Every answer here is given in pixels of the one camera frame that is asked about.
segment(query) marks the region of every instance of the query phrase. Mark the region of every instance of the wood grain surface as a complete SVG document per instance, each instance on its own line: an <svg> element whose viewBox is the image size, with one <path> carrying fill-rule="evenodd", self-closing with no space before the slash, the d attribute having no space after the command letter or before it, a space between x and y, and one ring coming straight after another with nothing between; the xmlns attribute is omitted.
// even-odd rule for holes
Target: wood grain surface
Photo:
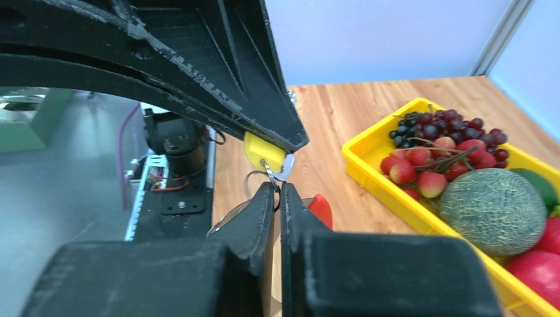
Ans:
<svg viewBox="0 0 560 317"><path fill-rule="evenodd" d="M415 233L345 174L341 148L346 141L416 97L456 109L465 118L483 118L485 127L502 128L510 143L560 168L560 146L486 77L291 88L296 92L297 109L310 142L296 153L289 181L295 184L302 198L322 194L329 201L337 231ZM225 145L219 146L214 222L247 199L243 180L252 169L241 141L228 138ZM265 176L253 176L252 193L265 180ZM278 239L274 249L271 316L281 316L280 267Z"/></svg>

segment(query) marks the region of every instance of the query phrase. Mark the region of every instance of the gray floor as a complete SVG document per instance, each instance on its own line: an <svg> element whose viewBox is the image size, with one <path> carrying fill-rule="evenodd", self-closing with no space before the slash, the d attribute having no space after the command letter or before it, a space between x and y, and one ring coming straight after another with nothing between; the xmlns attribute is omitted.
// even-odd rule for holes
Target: gray floor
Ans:
<svg viewBox="0 0 560 317"><path fill-rule="evenodd" d="M0 155L2 317L18 316L35 279L61 244L123 239L129 210L121 208L116 135L135 102L86 97L83 92L74 97L47 149ZM126 169L136 152L147 150L142 126L138 111L124 134Z"/></svg>

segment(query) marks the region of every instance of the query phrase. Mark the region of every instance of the red handle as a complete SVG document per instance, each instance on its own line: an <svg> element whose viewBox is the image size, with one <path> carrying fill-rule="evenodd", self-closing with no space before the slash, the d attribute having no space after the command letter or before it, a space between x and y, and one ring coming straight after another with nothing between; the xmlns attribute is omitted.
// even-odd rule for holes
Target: red handle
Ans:
<svg viewBox="0 0 560 317"><path fill-rule="evenodd" d="M307 206L309 210L332 230L332 211L329 202L322 195L315 195L313 201Z"/></svg>

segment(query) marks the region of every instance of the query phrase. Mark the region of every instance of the green melon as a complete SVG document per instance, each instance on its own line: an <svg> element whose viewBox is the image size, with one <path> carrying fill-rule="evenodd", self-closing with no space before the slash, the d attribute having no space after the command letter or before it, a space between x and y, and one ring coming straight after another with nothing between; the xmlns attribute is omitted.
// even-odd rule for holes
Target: green melon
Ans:
<svg viewBox="0 0 560 317"><path fill-rule="evenodd" d="M513 256L541 238L546 206L527 179L502 168L486 168L449 183L440 215L486 254Z"/></svg>

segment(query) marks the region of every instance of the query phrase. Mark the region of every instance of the yellow pad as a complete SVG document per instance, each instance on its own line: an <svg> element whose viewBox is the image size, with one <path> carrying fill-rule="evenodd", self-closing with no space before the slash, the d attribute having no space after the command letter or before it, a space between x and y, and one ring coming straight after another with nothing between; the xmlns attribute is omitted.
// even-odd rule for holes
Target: yellow pad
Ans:
<svg viewBox="0 0 560 317"><path fill-rule="evenodd" d="M243 148L249 162L259 170L266 171L264 166L261 165L261 159L268 163L273 172L279 172L282 169L286 152L276 145L261 139L253 133L245 132Z"/></svg>

